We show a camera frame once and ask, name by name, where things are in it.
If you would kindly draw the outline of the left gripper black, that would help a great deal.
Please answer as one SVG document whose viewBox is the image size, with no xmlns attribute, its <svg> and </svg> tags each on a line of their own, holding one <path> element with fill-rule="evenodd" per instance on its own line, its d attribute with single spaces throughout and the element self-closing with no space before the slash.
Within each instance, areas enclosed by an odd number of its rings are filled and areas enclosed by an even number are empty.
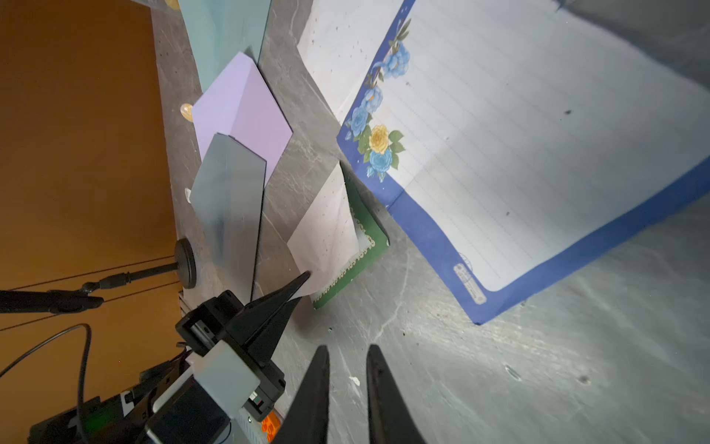
<svg viewBox="0 0 710 444">
<path fill-rule="evenodd" d="M 226 290 L 184 316 L 176 331 L 199 357 L 224 340 L 259 377 L 260 385 L 243 409 L 258 422 L 270 414 L 286 388 L 273 354 L 288 320 L 301 301 L 295 294 L 311 276 L 303 272 L 283 288 L 243 305 Z"/>
</svg>

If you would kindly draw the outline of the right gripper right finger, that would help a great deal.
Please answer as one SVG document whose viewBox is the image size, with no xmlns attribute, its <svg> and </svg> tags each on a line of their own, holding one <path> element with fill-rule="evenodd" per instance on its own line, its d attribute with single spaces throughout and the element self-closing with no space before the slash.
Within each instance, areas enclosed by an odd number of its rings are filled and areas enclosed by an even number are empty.
<svg viewBox="0 0 710 444">
<path fill-rule="evenodd" d="M 367 353 L 366 378 L 370 442 L 425 444 L 376 344 L 372 344 Z"/>
</svg>

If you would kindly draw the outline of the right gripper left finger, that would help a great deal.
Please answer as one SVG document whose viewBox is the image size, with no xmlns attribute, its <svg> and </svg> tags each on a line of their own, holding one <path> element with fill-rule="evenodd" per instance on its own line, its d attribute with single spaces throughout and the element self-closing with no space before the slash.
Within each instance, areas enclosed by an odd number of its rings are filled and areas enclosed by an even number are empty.
<svg viewBox="0 0 710 444">
<path fill-rule="evenodd" d="M 301 386 L 273 444 L 327 443 L 330 359 L 327 346 L 316 349 Z"/>
</svg>

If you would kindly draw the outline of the green bordered letter paper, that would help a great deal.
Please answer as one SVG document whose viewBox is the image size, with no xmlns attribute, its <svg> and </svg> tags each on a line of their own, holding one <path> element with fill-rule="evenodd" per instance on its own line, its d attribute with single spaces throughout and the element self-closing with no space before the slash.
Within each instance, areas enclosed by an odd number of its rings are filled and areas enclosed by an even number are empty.
<svg viewBox="0 0 710 444">
<path fill-rule="evenodd" d="M 299 272 L 311 273 L 296 295 L 323 308 L 388 247 L 388 235 L 336 164 L 288 240 Z"/>
</svg>

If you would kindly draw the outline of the grey envelope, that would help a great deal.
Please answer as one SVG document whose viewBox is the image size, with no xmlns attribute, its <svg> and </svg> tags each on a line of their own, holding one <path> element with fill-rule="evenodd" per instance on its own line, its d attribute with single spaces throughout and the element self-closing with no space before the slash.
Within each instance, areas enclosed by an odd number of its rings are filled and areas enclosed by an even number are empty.
<svg viewBox="0 0 710 444">
<path fill-rule="evenodd" d="M 192 208 L 228 290 L 253 297 L 266 161 L 225 134 L 209 144 L 192 185 Z"/>
</svg>

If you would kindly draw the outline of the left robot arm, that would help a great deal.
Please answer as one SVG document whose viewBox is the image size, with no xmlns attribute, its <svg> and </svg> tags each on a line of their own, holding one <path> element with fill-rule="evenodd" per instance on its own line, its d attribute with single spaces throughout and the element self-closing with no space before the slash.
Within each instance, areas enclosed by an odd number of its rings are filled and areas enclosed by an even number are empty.
<svg viewBox="0 0 710 444">
<path fill-rule="evenodd" d="M 245 418 L 273 438 L 286 388 L 273 354 L 310 275 L 247 305 L 230 290 L 202 303 L 176 325 L 185 342 L 177 357 L 129 390 L 33 425 L 29 442 L 222 443 Z"/>
</svg>

